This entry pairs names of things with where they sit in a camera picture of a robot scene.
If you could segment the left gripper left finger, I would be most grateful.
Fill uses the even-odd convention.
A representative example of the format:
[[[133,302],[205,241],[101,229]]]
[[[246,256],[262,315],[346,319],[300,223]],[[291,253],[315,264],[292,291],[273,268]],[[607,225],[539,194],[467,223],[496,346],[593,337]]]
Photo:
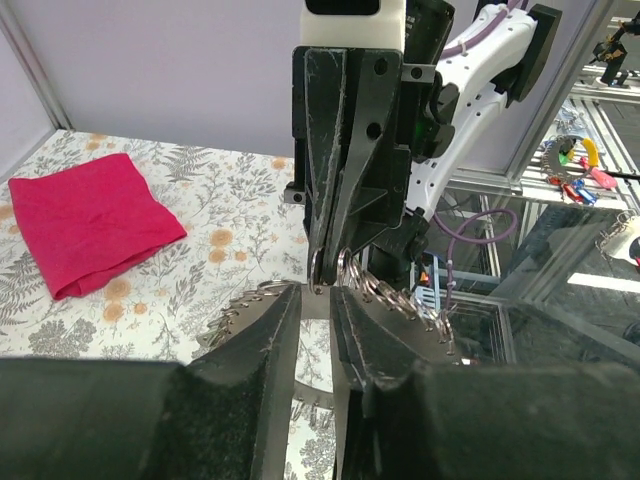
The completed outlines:
[[[280,479],[302,307],[297,284],[187,365],[5,358],[5,479]]]

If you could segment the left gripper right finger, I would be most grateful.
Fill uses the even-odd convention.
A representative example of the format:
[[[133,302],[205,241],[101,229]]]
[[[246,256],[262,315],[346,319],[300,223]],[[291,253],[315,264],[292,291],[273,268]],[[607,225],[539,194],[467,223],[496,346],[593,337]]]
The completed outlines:
[[[380,448],[341,454],[337,479],[635,479],[639,475],[639,348],[613,335],[560,347],[560,314],[514,304],[550,328],[515,364],[469,363],[464,403],[478,441],[466,455],[423,459]]]

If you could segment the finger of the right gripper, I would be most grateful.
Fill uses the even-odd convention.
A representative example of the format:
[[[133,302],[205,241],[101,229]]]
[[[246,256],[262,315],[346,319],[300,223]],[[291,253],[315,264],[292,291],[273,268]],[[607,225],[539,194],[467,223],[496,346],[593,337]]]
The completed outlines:
[[[344,182],[350,207],[337,257],[322,254],[319,280],[338,281],[338,257],[357,253],[384,231],[399,225],[405,182],[391,172],[405,166],[405,150],[395,145],[402,54],[393,50],[350,49],[343,124]]]
[[[350,207],[343,148],[348,55],[347,48],[310,47],[302,58],[310,260],[337,257]]]

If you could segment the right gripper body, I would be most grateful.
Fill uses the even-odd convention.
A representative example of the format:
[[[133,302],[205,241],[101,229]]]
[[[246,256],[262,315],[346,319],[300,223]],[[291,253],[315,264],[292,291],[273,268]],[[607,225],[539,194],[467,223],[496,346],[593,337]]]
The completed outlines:
[[[312,46],[299,46],[292,55],[292,135],[294,138],[294,179],[285,189],[289,203],[305,208],[304,229],[308,234],[309,184],[306,160],[306,134],[304,125],[302,58]],[[455,86],[443,80],[434,66],[412,64],[403,60],[399,90],[395,145],[405,150],[405,166],[397,166],[391,172],[405,182],[405,191],[394,191],[400,195],[401,223],[411,175],[411,165],[441,156],[450,145],[453,134],[455,112]]]

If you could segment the metal ring key organizer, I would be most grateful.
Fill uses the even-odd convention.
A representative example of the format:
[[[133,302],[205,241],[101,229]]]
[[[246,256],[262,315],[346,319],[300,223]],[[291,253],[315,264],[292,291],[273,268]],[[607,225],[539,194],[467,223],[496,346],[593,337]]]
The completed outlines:
[[[380,448],[388,456],[466,455],[478,434],[464,403],[468,370],[448,327],[407,292],[396,292],[352,259],[349,286],[330,293],[336,450]],[[197,446],[224,458],[275,455],[286,443],[288,408],[308,392],[294,381],[302,297],[297,283],[268,281],[229,304],[199,336],[206,354],[190,365],[194,410],[185,427]]]

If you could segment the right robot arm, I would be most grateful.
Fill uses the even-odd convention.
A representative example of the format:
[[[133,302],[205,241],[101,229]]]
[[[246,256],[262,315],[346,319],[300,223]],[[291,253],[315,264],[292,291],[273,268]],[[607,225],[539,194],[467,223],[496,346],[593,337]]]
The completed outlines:
[[[562,14],[490,4],[451,35],[445,1],[306,1],[292,54],[294,178],[308,282],[336,283],[346,254],[396,283],[427,246],[460,161],[543,71]]]

